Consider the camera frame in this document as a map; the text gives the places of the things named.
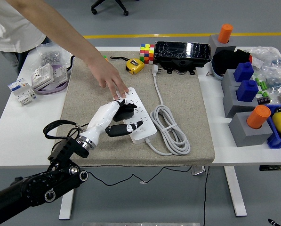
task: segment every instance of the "white power cord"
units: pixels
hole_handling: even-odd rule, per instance
[[[154,84],[159,96],[161,105],[158,105],[154,111],[150,113],[150,117],[155,124],[155,126],[161,132],[163,140],[170,151],[170,153],[163,153],[158,151],[156,148],[153,147],[149,138],[146,138],[146,143],[158,154],[163,156],[170,156],[170,155],[185,155],[191,151],[191,146],[189,141],[187,140],[186,135],[182,132],[182,130],[178,127],[177,123],[174,120],[172,112],[168,107],[163,104],[163,100],[161,98],[161,94],[159,92],[157,82],[156,82],[156,75],[160,74],[161,69],[158,69],[157,65],[153,65],[152,67],[152,75],[154,78]],[[162,122],[159,119],[159,115],[163,116],[164,121],[167,123],[167,127],[164,127]],[[170,136],[169,132],[172,132],[175,140]]]

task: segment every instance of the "orange cylinder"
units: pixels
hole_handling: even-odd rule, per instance
[[[224,24],[222,25],[219,37],[218,37],[218,41],[226,44],[229,41],[230,35],[233,32],[233,26],[231,24]]]
[[[247,118],[247,124],[253,129],[259,129],[271,115],[270,109],[265,105],[258,105]]]

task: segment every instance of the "desk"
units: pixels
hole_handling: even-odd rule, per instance
[[[98,47],[98,50],[139,51],[139,47]],[[31,76],[29,76],[31,72],[27,65],[31,64],[34,57],[36,53],[31,52],[19,75],[25,77],[29,84],[31,84]],[[262,145],[236,147],[228,128],[231,119],[225,118],[224,115],[220,81],[205,76],[211,72],[210,63],[203,68],[197,68],[197,72],[215,149],[215,159],[211,165],[281,164],[281,149],[272,150],[266,142]],[[66,90],[63,90],[49,97],[38,96],[37,103],[34,105],[20,106],[11,94],[0,119],[0,168],[49,165],[47,157],[50,155],[54,141],[46,139],[42,130],[50,122],[60,119],[65,96]]]

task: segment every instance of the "green component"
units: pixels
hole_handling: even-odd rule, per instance
[[[265,83],[265,81],[262,81],[262,83],[264,84],[265,90],[268,89],[267,84]]]
[[[260,86],[261,85],[261,82],[259,81],[258,78],[255,78],[255,81],[257,82],[257,85]]]
[[[263,96],[263,97],[268,97],[269,94],[268,94],[267,92],[263,92],[262,96]]]
[[[263,81],[261,82],[261,88],[262,88],[262,90],[263,90],[263,91],[264,91],[264,90],[266,90],[266,89],[265,89],[265,85],[264,85],[264,82],[263,82]]]

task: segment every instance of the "human arm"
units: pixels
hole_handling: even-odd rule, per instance
[[[83,60],[100,87],[107,85],[112,96],[118,99],[116,85],[120,95],[125,98],[128,88],[118,71],[49,4],[43,0],[6,1],[53,42]]]

